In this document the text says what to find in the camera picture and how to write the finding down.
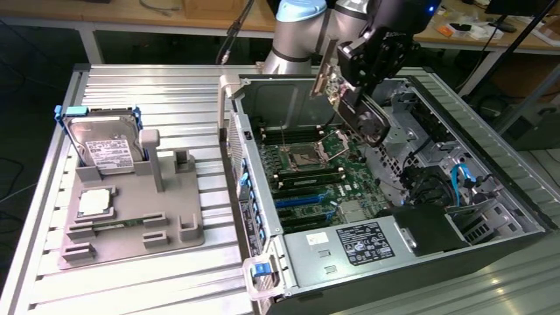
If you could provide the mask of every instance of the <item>blue pcie slot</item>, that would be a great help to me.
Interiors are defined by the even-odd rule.
[[[323,199],[324,199],[324,194],[320,194],[311,197],[276,201],[273,205],[276,206],[277,209],[281,209],[287,207],[296,207],[299,205],[311,205],[313,203],[321,202]]]

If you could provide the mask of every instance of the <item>blue cable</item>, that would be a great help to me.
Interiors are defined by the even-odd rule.
[[[453,190],[455,190],[455,195],[457,197],[457,207],[461,205],[460,204],[459,183],[457,183],[459,168],[463,170],[464,179],[469,179],[472,182],[476,182],[476,177],[472,176],[472,174],[469,172],[469,168],[467,167],[467,164],[464,164],[464,163],[456,164],[452,168],[452,186],[453,186]]]

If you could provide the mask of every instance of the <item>desk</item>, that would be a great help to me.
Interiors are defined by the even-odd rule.
[[[161,0],[160,5],[179,5],[181,0]],[[460,0],[443,0],[444,5],[460,12],[476,12],[485,17],[483,9],[465,5]],[[0,2],[0,18],[7,24],[69,28],[77,30],[83,40],[85,53],[92,64],[103,63],[95,31],[169,33],[184,35],[225,36],[231,25],[228,20],[203,20],[187,18],[184,11],[172,12],[171,16],[145,9],[137,0],[112,0],[111,4],[87,3],[79,0],[3,0]],[[428,28],[415,39],[425,48],[459,49],[480,51],[485,41],[448,38],[436,30],[435,25],[441,19],[435,16]],[[477,71],[465,83],[460,95],[471,92],[508,45],[517,37],[524,25],[512,21],[516,33],[504,34],[499,41],[492,41],[487,50],[491,52],[480,64]],[[256,0],[243,30],[241,37],[272,38],[276,21],[267,5],[267,0]],[[529,35],[520,44],[517,53],[560,54],[560,47],[552,47],[535,35]]]
[[[183,0],[159,5],[181,6]],[[112,0],[109,4],[81,0],[3,0],[0,19],[8,25],[69,28],[80,33],[88,60],[103,64],[95,31],[144,32],[225,36],[229,20],[187,18],[183,9],[171,16],[145,9],[139,0]],[[237,36],[272,38],[276,21],[267,0],[256,0]]]

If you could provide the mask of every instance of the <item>power supply label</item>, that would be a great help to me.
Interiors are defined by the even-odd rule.
[[[377,222],[341,228],[336,232],[352,265],[360,266],[395,257],[393,249]]]
[[[125,139],[88,141],[85,146],[99,169],[132,167],[133,160]]]

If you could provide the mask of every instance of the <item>wooden desk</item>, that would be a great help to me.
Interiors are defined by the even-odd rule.
[[[441,4],[447,8],[460,11],[468,15],[475,15],[476,13],[476,15],[479,16],[479,20],[481,21],[484,21],[487,17],[499,18],[499,16],[496,15],[485,14],[481,8],[476,7],[475,5],[467,5],[460,0],[443,0]],[[473,50],[480,50],[484,47],[487,43],[487,39],[477,41],[476,39],[471,37],[451,38],[441,35],[436,31],[436,26],[440,25],[443,22],[444,22],[444,17],[440,15],[435,15],[428,25],[428,28],[419,35],[415,36],[415,40],[417,40],[417,42],[423,44],[463,46],[463,48],[459,48],[459,49],[464,49],[465,47],[473,47],[473,48],[477,48]],[[509,44],[516,40],[523,29],[527,27],[527,24],[513,19],[508,19],[507,22],[511,23],[517,28],[517,31],[515,33],[504,33],[504,36],[501,37],[500,40],[492,40],[488,45],[489,51],[495,50],[496,48],[509,46]],[[531,53],[535,53],[535,51],[539,51],[539,50],[560,52],[560,47],[551,46],[548,43],[541,41],[533,34],[529,34],[529,36],[525,38],[525,40],[519,46],[519,49],[520,49],[520,52],[523,52],[521,50],[528,50],[528,52]]]
[[[112,0],[111,4],[85,3],[81,11],[84,21],[115,22],[145,24],[157,26],[185,26],[191,28],[228,29],[231,20],[201,20],[187,18],[184,15],[183,0],[151,0],[161,7],[181,7],[179,11],[171,11],[171,16],[164,16],[153,10],[148,10],[139,4],[139,0]],[[256,0],[251,9],[244,30],[273,32],[276,25],[275,17],[267,4],[267,0]]]
[[[84,7],[76,0],[0,0],[0,16],[81,20]]]

